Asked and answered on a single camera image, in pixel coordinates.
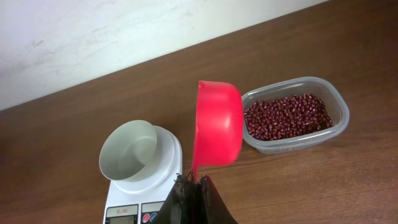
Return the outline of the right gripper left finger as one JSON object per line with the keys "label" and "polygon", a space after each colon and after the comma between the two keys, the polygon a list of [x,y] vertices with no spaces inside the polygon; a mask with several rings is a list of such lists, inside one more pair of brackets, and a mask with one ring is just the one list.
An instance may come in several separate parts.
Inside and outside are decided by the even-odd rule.
{"label": "right gripper left finger", "polygon": [[195,182],[193,172],[188,175],[177,174],[154,224],[191,224],[194,223]]}

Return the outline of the orange measuring scoop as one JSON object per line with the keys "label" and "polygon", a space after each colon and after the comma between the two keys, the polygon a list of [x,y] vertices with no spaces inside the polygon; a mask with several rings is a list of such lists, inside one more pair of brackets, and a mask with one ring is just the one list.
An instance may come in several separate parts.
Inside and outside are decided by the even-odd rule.
{"label": "orange measuring scoop", "polygon": [[228,166],[239,157],[243,124],[243,101],[234,85],[199,81],[192,159],[195,180],[199,167]]}

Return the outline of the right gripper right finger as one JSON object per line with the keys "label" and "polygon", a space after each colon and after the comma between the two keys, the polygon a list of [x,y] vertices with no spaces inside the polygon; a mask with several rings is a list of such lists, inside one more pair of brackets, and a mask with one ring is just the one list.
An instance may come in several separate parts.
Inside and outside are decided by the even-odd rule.
{"label": "right gripper right finger", "polygon": [[200,179],[199,184],[199,203],[197,208],[198,223],[238,224],[232,214],[230,214],[211,178],[204,175]]}

